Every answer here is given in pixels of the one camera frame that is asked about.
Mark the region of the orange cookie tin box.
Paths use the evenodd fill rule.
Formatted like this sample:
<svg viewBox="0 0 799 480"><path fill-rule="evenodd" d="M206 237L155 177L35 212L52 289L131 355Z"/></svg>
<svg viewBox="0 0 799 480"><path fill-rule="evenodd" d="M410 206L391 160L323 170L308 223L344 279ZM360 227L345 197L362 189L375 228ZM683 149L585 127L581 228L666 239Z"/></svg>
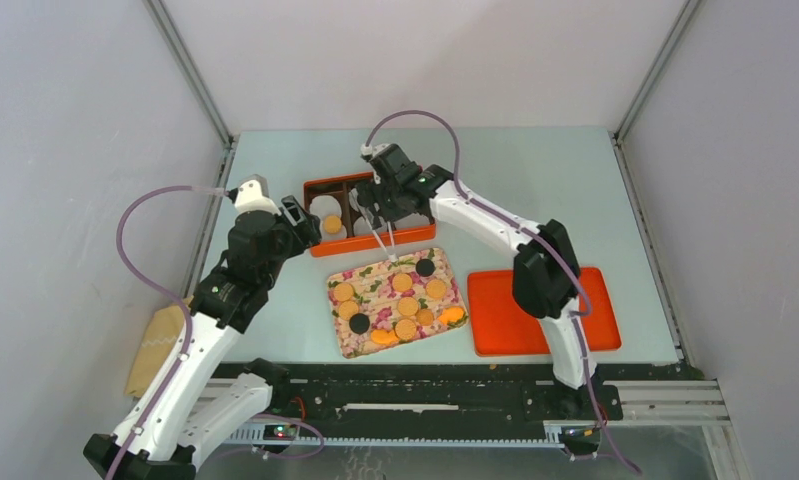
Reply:
<svg viewBox="0 0 799 480"><path fill-rule="evenodd" d="M343 210L341 218L348 233L346 239L332 242L321 241L319 245L312 247L310 252L313 257L326 257L379 248L372 235L356 237L353 234L353 222L363 215L352 207L349 200L350 193L359 182L371 180L373 177L373 173L362 172L309 180L303 184L305 207L308 211L311 200L320 195L331 195L340 202ZM397 229L393 224L396 245L432 240L436 234L436 224L433 219L431 219L431 223L432 225L428 227L412 229ZM382 226L377 229L384 243L389 246L387 228Z"/></svg>

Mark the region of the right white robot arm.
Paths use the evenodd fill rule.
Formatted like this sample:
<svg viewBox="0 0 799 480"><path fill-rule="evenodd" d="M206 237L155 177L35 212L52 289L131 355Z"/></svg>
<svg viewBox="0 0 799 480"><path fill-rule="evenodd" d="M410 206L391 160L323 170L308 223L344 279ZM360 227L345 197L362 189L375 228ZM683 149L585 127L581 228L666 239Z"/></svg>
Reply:
<svg viewBox="0 0 799 480"><path fill-rule="evenodd" d="M581 418L597 403L588 383L595 363L582 318L593 305L580 281L581 269L567 229L556 220L524 219L476 195L451 171L421 167L396 144L361 147L374 176L356 187L356 202L373 225L411 214L453 225L512 259L512 298L538 320L562 384L556 392L560 411Z"/></svg>

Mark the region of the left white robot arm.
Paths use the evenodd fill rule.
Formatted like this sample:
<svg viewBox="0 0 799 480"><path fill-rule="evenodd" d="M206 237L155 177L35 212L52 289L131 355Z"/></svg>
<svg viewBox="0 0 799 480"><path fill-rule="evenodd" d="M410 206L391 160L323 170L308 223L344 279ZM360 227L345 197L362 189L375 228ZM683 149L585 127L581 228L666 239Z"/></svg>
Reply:
<svg viewBox="0 0 799 480"><path fill-rule="evenodd" d="M246 420L291 403L287 369L258 358L228 391L193 410L227 352L266 305L284 262L319 243L318 220L294 196L237 202L228 247L200 282L182 333L134 410L83 455L104 479L192 479L209 453Z"/></svg>

